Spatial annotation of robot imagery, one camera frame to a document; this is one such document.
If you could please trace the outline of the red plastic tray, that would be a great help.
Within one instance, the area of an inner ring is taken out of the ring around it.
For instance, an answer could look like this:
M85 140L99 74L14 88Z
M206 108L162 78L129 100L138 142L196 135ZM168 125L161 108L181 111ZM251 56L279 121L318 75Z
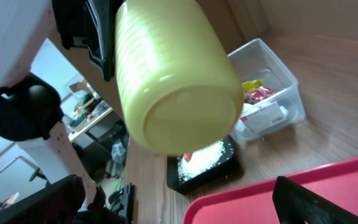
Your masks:
M358 158L289 175L289 179L358 216ZM184 224L278 223L273 205L275 179L195 200Z

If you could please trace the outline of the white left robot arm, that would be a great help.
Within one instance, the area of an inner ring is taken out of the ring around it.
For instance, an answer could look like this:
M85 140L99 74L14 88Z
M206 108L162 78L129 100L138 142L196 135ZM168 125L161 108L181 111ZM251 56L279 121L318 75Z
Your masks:
M49 182L81 177L88 202L99 194L65 133L60 96L30 71L50 39L113 107L115 21L120 1L0 1L0 136L18 143Z

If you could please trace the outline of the white rice pile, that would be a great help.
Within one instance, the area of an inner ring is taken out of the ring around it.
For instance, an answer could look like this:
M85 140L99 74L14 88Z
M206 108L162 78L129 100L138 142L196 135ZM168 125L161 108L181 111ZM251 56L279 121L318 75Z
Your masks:
M179 181L187 182L216 167L221 163L219 160L224 152L224 142L217 141L208 147L193 152L189 161L186 159L187 156L178 157Z

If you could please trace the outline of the yellow plastic cup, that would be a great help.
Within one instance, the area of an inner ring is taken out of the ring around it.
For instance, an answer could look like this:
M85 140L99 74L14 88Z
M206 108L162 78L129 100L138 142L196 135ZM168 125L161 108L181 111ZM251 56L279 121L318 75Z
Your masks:
M116 14L116 80L130 136L181 155L236 124L240 80L196 1L126 1Z

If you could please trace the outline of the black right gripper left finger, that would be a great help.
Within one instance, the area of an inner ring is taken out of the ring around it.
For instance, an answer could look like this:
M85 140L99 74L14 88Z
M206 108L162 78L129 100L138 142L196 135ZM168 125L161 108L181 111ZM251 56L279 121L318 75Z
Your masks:
M81 177L72 174L0 211L0 224L72 223L85 201Z

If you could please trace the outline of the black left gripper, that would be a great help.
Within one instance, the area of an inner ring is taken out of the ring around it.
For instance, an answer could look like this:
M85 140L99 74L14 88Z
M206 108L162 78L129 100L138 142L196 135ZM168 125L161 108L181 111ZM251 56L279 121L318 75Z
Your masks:
M52 0L65 49L84 48L105 81L115 75L116 13L124 0Z

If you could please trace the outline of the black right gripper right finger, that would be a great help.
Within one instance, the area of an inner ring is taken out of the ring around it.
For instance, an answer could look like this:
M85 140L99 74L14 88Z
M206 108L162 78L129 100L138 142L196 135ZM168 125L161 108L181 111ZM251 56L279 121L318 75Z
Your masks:
M285 176L276 179L272 195L281 224L351 224L358 216Z

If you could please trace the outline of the orange carrot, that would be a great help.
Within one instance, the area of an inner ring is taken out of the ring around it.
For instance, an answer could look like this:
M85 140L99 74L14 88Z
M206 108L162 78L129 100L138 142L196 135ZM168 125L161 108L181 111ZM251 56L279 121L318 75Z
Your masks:
M186 162L190 162L191 161L191 158L192 158L192 153L186 153L183 155L183 159L186 161Z

